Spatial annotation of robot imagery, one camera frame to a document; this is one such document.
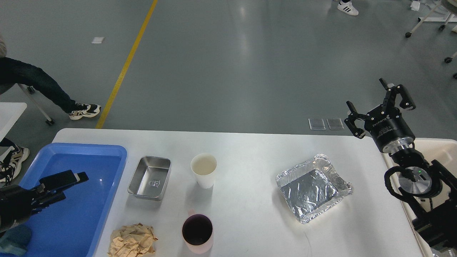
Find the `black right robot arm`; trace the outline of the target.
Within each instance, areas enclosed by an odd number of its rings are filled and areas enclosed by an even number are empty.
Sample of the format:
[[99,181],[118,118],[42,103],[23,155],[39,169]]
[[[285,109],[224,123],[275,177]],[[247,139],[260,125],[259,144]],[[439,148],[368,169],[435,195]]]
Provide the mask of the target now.
[[356,138],[370,133],[378,150],[395,163],[385,172],[384,184],[415,214],[413,229],[432,249],[456,250],[456,177],[438,160],[429,162],[416,150],[416,137],[400,111],[416,107],[407,89],[379,81],[386,91],[382,104],[361,114],[347,101],[350,112],[344,122]]

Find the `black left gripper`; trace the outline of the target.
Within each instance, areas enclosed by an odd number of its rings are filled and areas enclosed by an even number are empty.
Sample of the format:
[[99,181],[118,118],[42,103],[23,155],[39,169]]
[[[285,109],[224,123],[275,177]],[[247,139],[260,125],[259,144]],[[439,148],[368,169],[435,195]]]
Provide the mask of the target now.
[[18,185],[2,187],[0,232],[19,226],[49,205],[65,200],[65,190],[88,179],[86,172],[73,173],[67,170],[39,179],[39,185],[32,189],[24,189]]

